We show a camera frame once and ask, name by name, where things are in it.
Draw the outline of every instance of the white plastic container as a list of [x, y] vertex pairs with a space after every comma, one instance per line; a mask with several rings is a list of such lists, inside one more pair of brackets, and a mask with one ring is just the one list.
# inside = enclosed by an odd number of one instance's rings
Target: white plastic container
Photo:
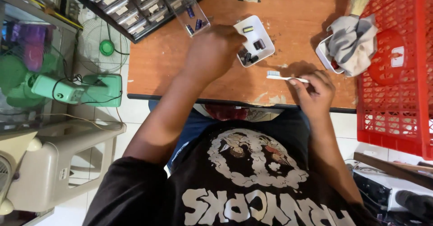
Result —
[[[254, 28], [253, 31], [243, 33], [243, 29], [246, 27], [252, 26]], [[251, 53], [251, 56], [258, 56], [258, 60], [254, 63], [247, 62], [246, 65], [242, 64], [241, 58], [239, 55], [236, 55], [241, 62], [242, 66], [245, 68], [248, 68], [250, 66], [253, 66], [257, 62], [265, 59], [266, 57], [269, 57], [274, 54], [275, 52], [275, 46], [271, 41], [271, 38], [269, 37], [268, 33], [265, 30], [265, 27], [262, 24], [262, 21], [257, 17], [257, 15], [250, 16], [243, 21], [239, 22], [238, 24], [234, 25], [234, 27], [238, 30], [239, 34], [244, 35], [248, 41], [244, 42], [243, 45], [248, 50], [249, 53]], [[265, 44], [265, 49], [259, 49], [256, 50], [253, 43], [258, 41], [259, 39], [263, 40], [263, 43]]]
[[332, 35], [330, 35], [325, 40], [319, 43], [319, 46], [317, 46], [316, 48], [316, 54], [317, 56], [319, 56], [319, 59], [322, 61], [325, 68], [327, 68], [328, 70], [336, 74], [341, 74], [344, 72], [344, 69], [341, 67], [338, 69], [334, 69], [334, 67], [332, 67], [331, 64], [333, 57], [329, 55], [329, 50], [328, 50], [328, 44], [329, 41], [331, 41], [331, 37]]

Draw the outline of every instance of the white toothbrush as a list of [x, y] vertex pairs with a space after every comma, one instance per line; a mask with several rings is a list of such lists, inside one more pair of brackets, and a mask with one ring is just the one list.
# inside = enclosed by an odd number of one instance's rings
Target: white toothbrush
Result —
[[303, 83], [310, 83], [310, 81], [306, 80], [306, 79], [295, 78], [295, 77], [281, 77], [279, 71], [272, 71], [272, 70], [268, 70], [268, 76], [266, 78], [268, 78], [268, 79], [283, 79], [283, 80], [297, 79]]

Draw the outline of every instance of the red plastic crate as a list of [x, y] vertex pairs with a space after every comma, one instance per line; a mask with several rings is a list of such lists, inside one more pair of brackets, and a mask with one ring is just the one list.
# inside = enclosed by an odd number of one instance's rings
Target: red plastic crate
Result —
[[433, 160], [433, 0], [370, 0], [378, 52], [358, 78], [358, 140]]

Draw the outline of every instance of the black t-shirt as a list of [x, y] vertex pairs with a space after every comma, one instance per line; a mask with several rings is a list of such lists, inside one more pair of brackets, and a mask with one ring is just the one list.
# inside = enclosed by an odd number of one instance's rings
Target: black t-shirt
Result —
[[83, 225], [379, 225], [348, 204], [290, 144], [222, 122], [178, 153], [171, 176], [132, 157], [105, 174]]

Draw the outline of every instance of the hand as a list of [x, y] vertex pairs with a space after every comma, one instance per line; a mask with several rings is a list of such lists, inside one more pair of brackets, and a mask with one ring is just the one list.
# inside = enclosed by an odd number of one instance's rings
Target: hand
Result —
[[246, 41], [233, 26], [210, 27], [193, 38], [183, 73], [199, 84], [209, 85], [227, 73]]
[[[301, 78], [309, 80], [310, 84], [296, 79], [291, 79], [289, 82], [296, 89], [302, 111], [310, 122], [328, 117], [335, 96], [335, 86], [332, 84], [331, 77], [323, 70], [315, 70], [312, 74], [303, 75]], [[306, 88], [309, 85], [314, 87], [314, 92], [308, 93]]]

